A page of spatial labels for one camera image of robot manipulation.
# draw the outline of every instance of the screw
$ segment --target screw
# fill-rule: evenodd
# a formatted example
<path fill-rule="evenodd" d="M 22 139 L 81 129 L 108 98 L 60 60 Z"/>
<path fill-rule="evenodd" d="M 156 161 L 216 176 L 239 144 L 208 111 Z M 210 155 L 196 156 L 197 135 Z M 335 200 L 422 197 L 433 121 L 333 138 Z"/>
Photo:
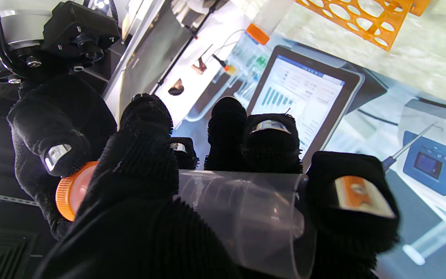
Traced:
<path fill-rule="evenodd" d="M 19 77 L 11 77 L 8 79 L 8 83 L 11 83 L 11 84 L 18 84 L 21 82 L 22 82 L 22 80 Z"/>
<path fill-rule="evenodd" d="M 83 66 L 74 66 L 73 67 L 73 71 L 83 71 L 84 67 Z"/>
<path fill-rule="evenodd" d="M 42 62 L 34 56 L 27 57 L 25 62 L 27 62 L 27 66 L 30 68 L 39 68 L 42 66 Z"/>
<path fill-rule="evenodd" d="M 85 53 L 85 58 L 90 59 L 90 60 L 94 60 L 97 57 L 97 54 L 95 52 L 86 52 Z"/>

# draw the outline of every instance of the blue display screen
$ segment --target blue display screen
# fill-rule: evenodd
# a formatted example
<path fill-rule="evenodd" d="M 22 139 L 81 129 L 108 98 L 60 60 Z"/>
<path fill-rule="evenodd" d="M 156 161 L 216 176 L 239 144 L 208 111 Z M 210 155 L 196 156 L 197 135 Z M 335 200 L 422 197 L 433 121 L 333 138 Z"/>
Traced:
<path fill-rule="evenodd" d="M 429 157 L 426 154 L 419 152 L 417 154 L 416 164 L 414 165 L 416 169 L 426 173 L 427 175 L 438 179 L 441 173 L 442 162 Z"/>

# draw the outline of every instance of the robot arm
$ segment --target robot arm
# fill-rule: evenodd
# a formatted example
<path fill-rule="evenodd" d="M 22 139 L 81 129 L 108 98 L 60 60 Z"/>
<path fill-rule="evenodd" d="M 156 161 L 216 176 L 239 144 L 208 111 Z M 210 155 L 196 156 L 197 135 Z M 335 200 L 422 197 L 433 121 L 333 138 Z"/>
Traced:
<path fill-rule="evenodd" d="M 41 84 L 101 60 L 120 39 L 117 21 L 82 4 L 0 0 L 0 83 Z"/>

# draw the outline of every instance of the clear plastic tube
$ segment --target clear plastic tube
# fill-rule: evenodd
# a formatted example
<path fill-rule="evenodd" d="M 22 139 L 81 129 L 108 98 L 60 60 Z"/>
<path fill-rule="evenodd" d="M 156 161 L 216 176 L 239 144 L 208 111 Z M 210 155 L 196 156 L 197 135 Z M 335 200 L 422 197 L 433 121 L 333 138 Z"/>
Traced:
<path fill-rule="evenodd" d="M 295 0 L 268 0 L 259 10 L 247 33 L 258 43 L 265 45 Z"/>

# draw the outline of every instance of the bar chart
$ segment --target bar chart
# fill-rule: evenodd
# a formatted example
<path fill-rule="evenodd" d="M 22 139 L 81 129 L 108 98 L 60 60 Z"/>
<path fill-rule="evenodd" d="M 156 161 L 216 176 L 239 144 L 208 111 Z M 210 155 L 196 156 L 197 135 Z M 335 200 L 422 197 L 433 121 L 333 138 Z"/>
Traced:
<path fill-rule="evenodd" d="M 269 113 L 285 113 L 293 105 L 293 99 L 283 95 L 278 90 L 269 87 L 261 107 Z"/>

